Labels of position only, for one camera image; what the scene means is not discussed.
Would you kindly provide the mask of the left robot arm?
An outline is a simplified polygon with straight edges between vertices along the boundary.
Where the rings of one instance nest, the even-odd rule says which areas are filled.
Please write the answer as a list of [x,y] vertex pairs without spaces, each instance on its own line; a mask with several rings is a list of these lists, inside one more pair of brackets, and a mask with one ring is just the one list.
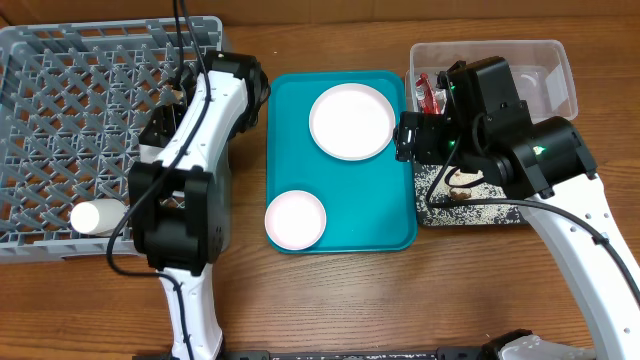
[[129,171],[136,250],[159,276],[173,329],[172,359],[215,359],[223,345],[213,265],[231,241],[228,144],[254,127],[270,86],[251,55],[211,51],[185,106],[159,108],[177,129],[141,146]]

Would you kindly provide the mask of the red snack wrapper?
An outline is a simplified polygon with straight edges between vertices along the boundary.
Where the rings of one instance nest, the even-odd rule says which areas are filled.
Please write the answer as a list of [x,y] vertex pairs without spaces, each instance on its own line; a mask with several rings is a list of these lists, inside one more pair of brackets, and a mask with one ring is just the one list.
[[420,111],[425,114],[441,114],[442,110],[436,99],[436,92],[431,87],[427,74],[420,74],[416,80],[415,87]]

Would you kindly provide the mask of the pink-white small bowl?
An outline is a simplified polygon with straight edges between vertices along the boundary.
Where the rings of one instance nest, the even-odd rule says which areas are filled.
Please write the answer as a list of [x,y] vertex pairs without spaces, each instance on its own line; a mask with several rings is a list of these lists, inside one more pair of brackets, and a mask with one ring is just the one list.
[[276,196],[267,206],[265,231],[278,247],[300,251],[320,240],[327,226],[326,210],[313,194],[290,190]]

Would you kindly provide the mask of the white paper cup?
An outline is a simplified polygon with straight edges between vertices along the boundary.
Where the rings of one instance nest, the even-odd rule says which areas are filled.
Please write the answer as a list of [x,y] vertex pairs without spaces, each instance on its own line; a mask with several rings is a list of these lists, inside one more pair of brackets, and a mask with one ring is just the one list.
[[77,204],[70,212],[72,228],[84,235],[106,236],[123,218],[126,206],[116,199],[95,199]]

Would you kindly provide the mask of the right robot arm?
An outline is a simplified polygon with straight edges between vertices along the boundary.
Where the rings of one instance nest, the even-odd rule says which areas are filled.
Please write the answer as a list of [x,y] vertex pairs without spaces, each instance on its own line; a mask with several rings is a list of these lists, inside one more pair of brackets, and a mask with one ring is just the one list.
[[440,114],[405,112],[396,157],[480,173],[503,190],[550,250],[587,323],[593,359],[639,355],[639,265],[610,211],[597,164],[572,123],[531,119],[508,62],[459,61],[442,71]]

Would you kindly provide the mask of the brown food piece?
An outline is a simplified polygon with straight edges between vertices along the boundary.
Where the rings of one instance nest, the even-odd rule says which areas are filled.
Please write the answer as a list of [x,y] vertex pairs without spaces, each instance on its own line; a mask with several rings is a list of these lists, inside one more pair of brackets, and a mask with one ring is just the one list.
[[454,201],[467,200],[472,197],[472,190],[466,188],[450,188],[449,197]]

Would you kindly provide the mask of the white round plate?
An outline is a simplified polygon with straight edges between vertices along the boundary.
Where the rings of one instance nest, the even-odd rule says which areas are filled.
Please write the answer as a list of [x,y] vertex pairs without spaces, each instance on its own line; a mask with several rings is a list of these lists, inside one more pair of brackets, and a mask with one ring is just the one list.
[[313,103],[309,131],[326,154],[344,161],[362,161],[382,152],[396,124],[389,100],[371,86],[339,84]]

